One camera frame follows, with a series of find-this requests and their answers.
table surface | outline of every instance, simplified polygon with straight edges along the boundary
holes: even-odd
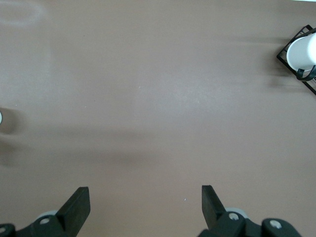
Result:
[[[89,186],[79,237],[194,237],[212,185],[314,236],[316,97],[276,54],[315,7],[1,0],[0,222]]]

black wire rack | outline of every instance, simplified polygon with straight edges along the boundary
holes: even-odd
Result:
[[[316,95],[316,65],[313,66],[312,70],[307,74],[303,69],[295,71],[287,63],[286,54],[289,46],[297,39],[316,33],[316,28],[312,28],[310,25],[304,26],[288,43],[287,45],[277,54],[277,59],[281,61],[297,78],[300,80],[314,95]]]

screw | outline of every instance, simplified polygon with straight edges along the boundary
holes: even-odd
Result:
[[[232,212],[232,213],[229,213],[228,217],[229,217],[231,220],[233,220],[233,221],[239,220],[238,215],[237,215],[236,213],[233,213],[233,212]]]
[[[281,229],[282,228],[282,225],[279,221],[276,221],[276,220],[271,220],[270,221],[270,225],[274,228],[277,228],[277,229]]]

white cup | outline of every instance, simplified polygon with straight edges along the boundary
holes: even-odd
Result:
[[[310,71],[316,65],[316,34],[295,40],[287,50],[287,63],[298,71]]]

white object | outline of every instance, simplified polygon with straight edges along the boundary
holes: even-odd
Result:
[[[298,71],[310,71],[316,65],[316,34],[295,40],[287,50],[287,63]]]
[[[54,216],[54,215],[56,215],[56,213],[57,213],[56,210],[47,211],[47,212],[44,212],[41,215],[39,215],[36,219],[43,217],[43,216]]]
[[[246,212],[244,210],[239,209],[239,208],[226,207],[225,210],[227,212],[236,212],[236,213],[242,215],[244,218],[249,219],[249,217],[247,216]]]
[[[282,228],[282,225],[279,221],[276,221],[276,220],[271,220],[270,221],[270,225],[274,228],[277,228],[277,229],[281,229]]]
[[[238,217],[238,215],[236,214],[236,213],[229,213],[229,218],[231,219],[231,220],[233,220],[233,221],[237,221],[237,220],[239,220],[239,217]]]

